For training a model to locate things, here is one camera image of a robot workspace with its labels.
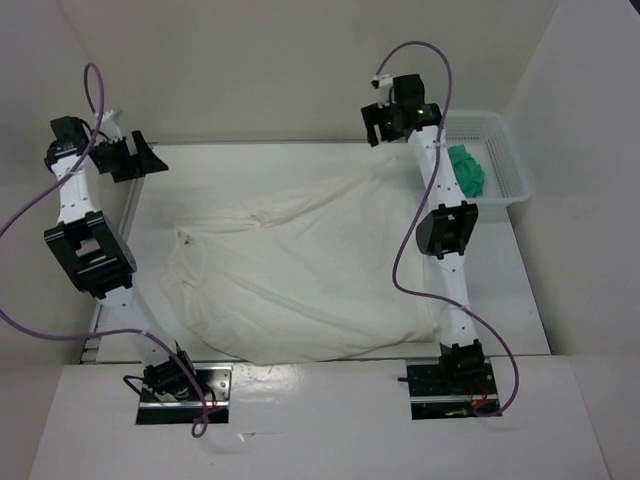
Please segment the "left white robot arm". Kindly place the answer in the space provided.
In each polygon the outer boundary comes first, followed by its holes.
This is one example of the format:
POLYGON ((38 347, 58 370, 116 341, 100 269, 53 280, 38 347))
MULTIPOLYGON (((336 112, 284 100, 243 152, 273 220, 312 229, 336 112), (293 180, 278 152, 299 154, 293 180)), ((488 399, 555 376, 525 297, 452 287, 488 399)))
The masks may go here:
POLYGON ((110 309, 122 328, 135 330, 147 398, 188 400, 197 394, 199 375, 186 352, 159 326, 135 285, 134 256, 103 213, 98 194, 102 174, 119 183, 168 167, 140 131, 130 137, 122 134, 116 111, 107 111, 100 120, 100 142, 86 160, 80 158, 90 140, 86 122, 65 116, 51 123, 55 139, 45 164, 62 185, 59 217, 44 239, 73 285, 110 309))

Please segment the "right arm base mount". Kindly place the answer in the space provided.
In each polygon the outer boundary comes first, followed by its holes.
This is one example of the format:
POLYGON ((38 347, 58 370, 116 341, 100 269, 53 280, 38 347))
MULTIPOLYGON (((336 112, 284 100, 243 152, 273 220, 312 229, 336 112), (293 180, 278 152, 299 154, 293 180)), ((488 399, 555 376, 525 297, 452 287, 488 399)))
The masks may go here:
POLYGON ((479 373, 450 380, 436 359, 407 361, 397 381, 408 390, 414 421, 489 416, 501 408, 488 360, 479 373))

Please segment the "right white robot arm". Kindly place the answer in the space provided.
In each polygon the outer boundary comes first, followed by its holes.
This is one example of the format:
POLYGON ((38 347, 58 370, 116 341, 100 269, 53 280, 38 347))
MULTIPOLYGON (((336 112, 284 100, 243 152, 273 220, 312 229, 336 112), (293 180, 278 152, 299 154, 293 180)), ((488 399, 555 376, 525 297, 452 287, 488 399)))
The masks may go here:
POLYGON ((447 110, 426 101, 421 77, 377 74, 371 84, 386 91, 388 98, 361 109, 369 145, 404 139, 425 183, 423 199, 394 259, 392 283, 403 293, 442 305, 437 377, 444 390, 458 393, 480 379, 485 364, 473 318, 466 312, 465 254, 478 220, 478 207, 467 200, 449 158, 444 128, 447 110), (400 285, 400 259, 410 240, 422 254, 426 271, 441 283, 441 293, 400 285))

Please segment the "white tank top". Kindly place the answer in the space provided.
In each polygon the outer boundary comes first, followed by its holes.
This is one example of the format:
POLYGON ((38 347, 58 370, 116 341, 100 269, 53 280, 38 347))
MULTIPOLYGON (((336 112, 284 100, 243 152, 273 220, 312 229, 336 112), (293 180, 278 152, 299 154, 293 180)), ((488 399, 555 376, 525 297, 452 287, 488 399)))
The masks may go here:
POLYGON ((258 365, 430 342, 429 302, 393 283, 434 283, 399 248, 422 193, 416 165, 388 158, 308 186, 175 214, 160 285, 199 340, 258 365))

